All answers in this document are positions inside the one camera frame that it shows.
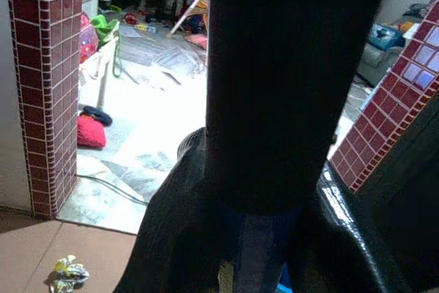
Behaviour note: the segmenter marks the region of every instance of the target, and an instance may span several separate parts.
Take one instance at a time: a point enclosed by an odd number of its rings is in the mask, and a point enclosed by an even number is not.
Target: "white grout line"
[[[26,20],[18,19],[16,17],[14,17],[14,20],[18,21],[18,22],[23,22],[23,23],[27,23],[27,24],[33,25],[35,27],[40,27],[40,25],[38,23],[35,23],[35,22],[29,22],[29,21],[26,21]]]
[[[16,41],[15,43],[16,43],[17,45],[20,45],[20,46],[24,46],[24,47],[28,47],[28,48],[35,49],[36,51],[41,51],[41,48],[40,48],[40,47],[35,47],[35,46],[31,46],[31,45],[26,45],[26,44],[23,44],[23,43],[19,43],[18,41]]]

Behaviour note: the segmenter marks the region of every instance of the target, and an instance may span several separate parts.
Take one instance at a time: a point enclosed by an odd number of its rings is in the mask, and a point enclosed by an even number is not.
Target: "floor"
[[[75,255],[90,272],[78,292],[112,292],[134,240],[134,235],[0,211],[1,291],[49,292],[47,277],[57,260]]]
[[[177,147],[204,126],[206,52],[183,35],[121,36],[116,73],[108,76],[104,110],[113,118],[105,128],[106,146],[78,149],[78,174],[103,179],[148,203],[177,161]],[[94,105],[98,86],[87,82],[80,103]],[[78,178],[59,219],[137,233],[145,206],[101,183]]]

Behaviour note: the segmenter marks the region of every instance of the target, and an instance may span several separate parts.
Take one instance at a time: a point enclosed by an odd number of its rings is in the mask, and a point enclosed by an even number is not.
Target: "gray sofa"
[[[404,22],[419,23],[422,20],[415,16],[402,16],[393,24]],[[388,68],[390,68],[398,58],[403,47],[391,47],[387,51],[382,51],[375,46],[366,43],[363,55],[359,62],[357,73],[371,85],[376,86],[385,76]]]

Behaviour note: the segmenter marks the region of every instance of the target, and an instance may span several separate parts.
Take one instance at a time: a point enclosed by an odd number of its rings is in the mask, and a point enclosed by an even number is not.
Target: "shiny black surface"
[[[295,293],[408,293],[372,219],[325,164],[289,257]]]

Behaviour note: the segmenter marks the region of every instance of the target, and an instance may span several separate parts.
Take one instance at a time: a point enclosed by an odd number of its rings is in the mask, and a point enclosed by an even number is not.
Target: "red cushion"
[[[78,145],[102,148],[106,145],[104,126],[93,118],[78,118]]]

